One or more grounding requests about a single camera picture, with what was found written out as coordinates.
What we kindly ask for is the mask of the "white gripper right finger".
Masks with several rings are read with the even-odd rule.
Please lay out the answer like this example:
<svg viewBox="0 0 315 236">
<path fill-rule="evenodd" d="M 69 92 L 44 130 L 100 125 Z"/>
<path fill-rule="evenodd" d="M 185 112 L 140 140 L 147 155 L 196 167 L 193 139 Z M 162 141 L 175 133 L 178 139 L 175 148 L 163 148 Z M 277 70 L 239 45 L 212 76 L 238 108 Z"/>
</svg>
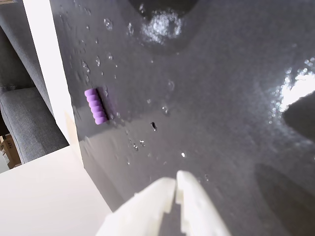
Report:
<svg viewBox="0 0 315 236">
<path fill-rule="evenodd" d="M 196 177 L 180 170 L 176 180 L 175 202 L 181 207 L 181 232 L 187 236 L 230 236 L 228 227 Z"/>
</svg>

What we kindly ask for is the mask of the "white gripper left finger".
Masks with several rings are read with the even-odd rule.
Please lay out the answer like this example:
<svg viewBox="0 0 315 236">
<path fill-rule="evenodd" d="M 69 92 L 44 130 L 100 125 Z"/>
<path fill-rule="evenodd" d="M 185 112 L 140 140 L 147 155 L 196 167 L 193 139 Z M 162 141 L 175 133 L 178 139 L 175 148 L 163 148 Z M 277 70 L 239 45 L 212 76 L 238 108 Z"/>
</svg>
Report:
<svg viewBox="0 0 315 236">
<path fill-rule="evenodd" d="M 107 215 L 98 236 L 157 236 L 163 215 L 172 209 L 176 180 L 163 177 Z"/>
</svg>

